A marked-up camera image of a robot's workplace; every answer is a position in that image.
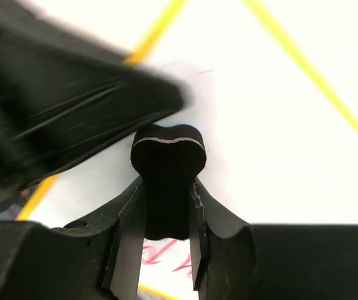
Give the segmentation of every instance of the yellow line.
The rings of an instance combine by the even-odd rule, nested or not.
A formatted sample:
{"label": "yellow line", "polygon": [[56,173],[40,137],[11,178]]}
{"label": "yellow line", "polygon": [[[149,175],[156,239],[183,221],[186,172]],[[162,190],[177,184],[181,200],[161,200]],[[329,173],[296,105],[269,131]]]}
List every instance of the yellow line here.
{"label": "yellow line", "polygon": [[125,59],[124,64],[134,66],[141,63],[145,58],[150,55],[153,48],[157,45],[163,33],[173,22],[174,18],[179,14],[185,6],[187,0],[173,0],[163,10],[156,21],[151,25],[148,34],[141,40],[136,47],[137,51],[130,57]]}
{"label": "yellow line", "polygon": [[40,183],[33,196],[30,197],[29,201],[19,213],[16,218],[17,221],[27,220],[42,198],[47,194],[49,189],[51,189],[51,186],[56,182],[57,178],[59,178],[59,174],[51,176]]}
{"label": "yellow line", "polygon": [[[145,37],[142,39],[143,42],[139,43],[138,47],[136,47],[137,50],[135,53],[125,59],[123,64],[135,66],[144,61],[147,55],[149,55],[153,48],[158,44],[158,41],[173,22],[174,18],[178,16],[178,13],[181,8],[184,7],[186,1],[187,0],[172,0],[162,11],[151,28],[149,28]],[[51,176],[41,183],[24,206],[17,217],[17,220],[25,220],[30,216],[48,190],[51,189],[51,186],[56,182],[57,178],[59,178],[59,175]]]}
{"label": "yellow line", "polygon": [[156,289],[152,289],[152,288],[144,286],[142,284],[139,284],[139,290],[144,291],[144,292],[149,293],[149,294],[152,294],[154,296],[164,298],[166,300],[182,300],[182,299],[179,299],[179,298],[169,296],[169,295],[167,295],[167,294],[165,294],[163,292],[157,291]]}
{"label": "yellow line", "polygon": [[282,29],[279,22],[275,20],[274,16],[263,5],[262,1],[243,0],[243,2],[358,134],[358,120],[348,110],[336,92],[329,86],[324,77],[315,70],[309,60],[302,54],[290,36]]}

